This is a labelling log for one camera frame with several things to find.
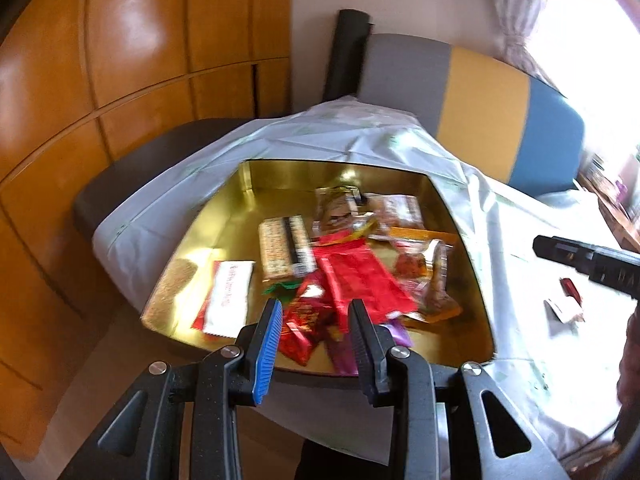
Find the gold box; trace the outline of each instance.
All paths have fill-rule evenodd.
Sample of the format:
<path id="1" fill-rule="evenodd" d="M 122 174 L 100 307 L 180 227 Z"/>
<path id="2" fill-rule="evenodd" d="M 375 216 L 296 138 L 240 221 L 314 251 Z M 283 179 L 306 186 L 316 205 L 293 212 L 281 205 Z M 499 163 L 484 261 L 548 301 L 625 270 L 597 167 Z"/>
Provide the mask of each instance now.
<path id="1" fill-rule="evenodd" d="M 191 328 L 212 283 L 212 266 L 221 260 L 253 260 L 246 322 L 256 322 L 267 300 L 262 294 L 258 225 L 267 218 L 302 215 L 310 222 L 316 211 L 317 187 L 351 185 L 361 192 L 408 194 L 418 198 L 425 227 L 460 238 L 447 206 L 430 179 L 420 173 L 343 162 L 248 160 L 207 202 L 167 264 L 142 314 L 155 332 L 192 346 L 215 351 L 231 339 Z M 394 252 L 376 242 L 373 250 L 390 265 Z M 458 367 L 466 361 L 487 362 L 494 340 L 478 281 L 460 240 L 450 257 L 447 291 L 463 314 L 434 324 L 407 320 L 412 349 L 427 361 Z M 278 353 L 276 368 L 332 375 L 333 366 L 321 344 L 302 367 Z"/>

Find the food packet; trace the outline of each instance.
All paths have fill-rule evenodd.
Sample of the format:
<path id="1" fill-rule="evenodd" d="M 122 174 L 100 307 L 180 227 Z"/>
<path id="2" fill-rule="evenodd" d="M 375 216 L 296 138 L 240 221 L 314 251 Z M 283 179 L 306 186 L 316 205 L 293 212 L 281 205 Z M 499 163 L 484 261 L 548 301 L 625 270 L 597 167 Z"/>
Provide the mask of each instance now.
<path id="1" fill-rule="evenodd" d="M 392 227 L 424 229 L 420 204 L 415 196 L 365 193 L 365 197 L 380 226 L 375 235 L 386 235 Z"/>
<path id="2" fill-rule="evenodd" d="M 300 278 L 316 270 L 302 216 L 269 218 L 258 234 L 264 280 Z"/>
<path id="3" fill-rule="evenodd" d="M 222 337 L 238 337 L 246 324 L 248 289 L 254 262 L 215 262 L 213 283 L 192 328 Z"/>
<path id="4" fill-rule="evenodd" d="M 458 316 L 462 308 L 446 291 L 447 253 L 450 246 L 433 239 L 425 244 L 396 242 L 399 250 L 394 273 L 405 292 L 418 304 L 411 319 L 434 323 Z"/>
<path id="5" fill-rule="evenodd" d="M 356 197 L 360 191 L 353 186 L 319 187 L 316 189 L 316 218 L 313 223 L 314 237 L 351 230 L 358 215 Z"/>
<path id="6" fill-rule="evenodd" d="M 337 325 L 348 332 L 349 303 L 361 299 L 374 324 L 415 310 L 414 300 L 400 287 L 360 238 L 343 244 L 314 247 L 314 256 L 328 283 Z"/>
<path id="7" fill-rule="evenodd" d="M 324 327 L 334 319 L 334 307 L 326 279 L 321 270 L 315 270 L 303 280 L 285 312 L 278 350 L 306 366 L 323 338 Z"/>
<path id="8" fill-rule="evenodd" d="M 378 223 L 373 213 L 364 213 L 353 217 L 353 222 L 348 229 L 343 229 L 335 233 L 321 235 L 314 241 L 315 246 L 325 246 L 333 244 L 343 244 L 358 238 L 363 238 L 372 232 Z"/>
<path id="9" fill-rule="evenodd" d="M 398 319 L 394 319 L 381 326 L 391 332 L 397 345 L 411 347 L 412 342 L 409 332 Z M 343 334 L 336 326 L 327 329 L 327 337 L 324 340 L 326 352 L 334 365 L 334 371 L 338 375 L 354 376 L 358 374 L 358 366 L 351 347 L 351 337 Z"/>
<path id="10" fill-rule="evenodd" d="M 457 234 L 443 233 L 440 231 L 427 231 L 424 229 L 408 229 L 404 227 L 391 227 L 388 231 L 388 241 L 394 242 L 428 242 L 429 240 L 442 240 L 447 245 L 455 247 L 460 238 Z"/>

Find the window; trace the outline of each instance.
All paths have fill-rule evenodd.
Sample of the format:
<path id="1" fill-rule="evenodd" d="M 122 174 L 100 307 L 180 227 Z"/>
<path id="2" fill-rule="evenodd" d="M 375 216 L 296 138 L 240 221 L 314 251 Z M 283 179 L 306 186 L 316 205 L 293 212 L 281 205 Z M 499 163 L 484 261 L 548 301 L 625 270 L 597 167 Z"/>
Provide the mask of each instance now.
<path id="1" fill-rule="evenodd" d="M 640 34 L 616 0 L 547 0 L 527 49 L 616 171 L 640 143 Z"/>

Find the white tablecloth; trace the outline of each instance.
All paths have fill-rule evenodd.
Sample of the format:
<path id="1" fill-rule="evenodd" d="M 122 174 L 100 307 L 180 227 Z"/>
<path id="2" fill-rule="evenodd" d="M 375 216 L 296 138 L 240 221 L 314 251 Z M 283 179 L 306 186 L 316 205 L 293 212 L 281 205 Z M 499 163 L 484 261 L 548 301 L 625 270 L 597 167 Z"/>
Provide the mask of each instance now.
<path id="1" fill-rule="evenodd" d="M 616 381 L 634 303 L 573 269 L 540 260 L 538 234 L 617 248 L 595 195 L 570 190 L 535 200 L 455 158 L 404 112 L 353 98 L 282 120 L 256 120 L 144 186 L 98 227 L 94 252 L 124 296 L 142 310 L 201 206 L 242 160 L 296 158 L 375 164 L 428 174 L 447 203 L 478 276 L 497 357 L 486 370 L 557 456 L 617 415 Z M 569 276 L 586 322 L 562 325 L 543 306 Z M 390 410 L 359 392 L 272 383 L 260 411 L 307 438 L 386 462 Z"/>

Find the white curtain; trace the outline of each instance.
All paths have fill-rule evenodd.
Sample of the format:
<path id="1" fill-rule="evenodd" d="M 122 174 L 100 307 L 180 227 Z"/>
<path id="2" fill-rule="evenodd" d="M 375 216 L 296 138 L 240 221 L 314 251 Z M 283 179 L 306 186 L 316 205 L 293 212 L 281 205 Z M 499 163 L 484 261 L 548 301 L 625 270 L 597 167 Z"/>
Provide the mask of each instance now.
<path id="1" fill-rule="evenodd" d="M 504 33 L 503 61 L 554 86 L 526 47 L 527 38 L 536 26 L 545 1 L 495 0 L 495 10 Z"/>

